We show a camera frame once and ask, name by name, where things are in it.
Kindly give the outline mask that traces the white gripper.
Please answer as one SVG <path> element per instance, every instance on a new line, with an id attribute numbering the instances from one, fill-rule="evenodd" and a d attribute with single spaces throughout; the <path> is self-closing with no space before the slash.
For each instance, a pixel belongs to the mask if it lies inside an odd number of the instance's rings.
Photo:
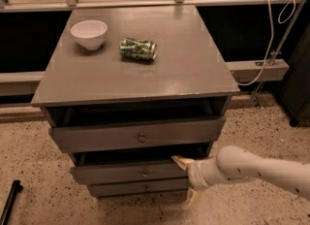
<path id="1" fill-rule="evenodd" d="M 171 158 L 182 170 L 188 170 L 188 178 L 192 188 L 187 191 L 186 207 L 190 207 L 197 201 L 202 191 L 211 187 L 211 183 L 207 181 L 207 170 L 210 167 L 208 160 L 195 160 L 174 155 Z"/>

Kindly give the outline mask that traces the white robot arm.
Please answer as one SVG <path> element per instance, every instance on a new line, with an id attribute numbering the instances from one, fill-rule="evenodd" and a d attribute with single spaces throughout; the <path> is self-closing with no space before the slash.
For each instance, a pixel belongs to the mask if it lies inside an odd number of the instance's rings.
<path id="1" fill-rule="evenodd" d="M 234 145 L 224 146 L 214 157 L 202 160 L 179 155 L 171 159 L 187 173 L 190 182 L 186 200 L 188 207 L 211 186 L 245 183 L 254 179 L 310 199 L 309 163 L 263 158 Z"/>

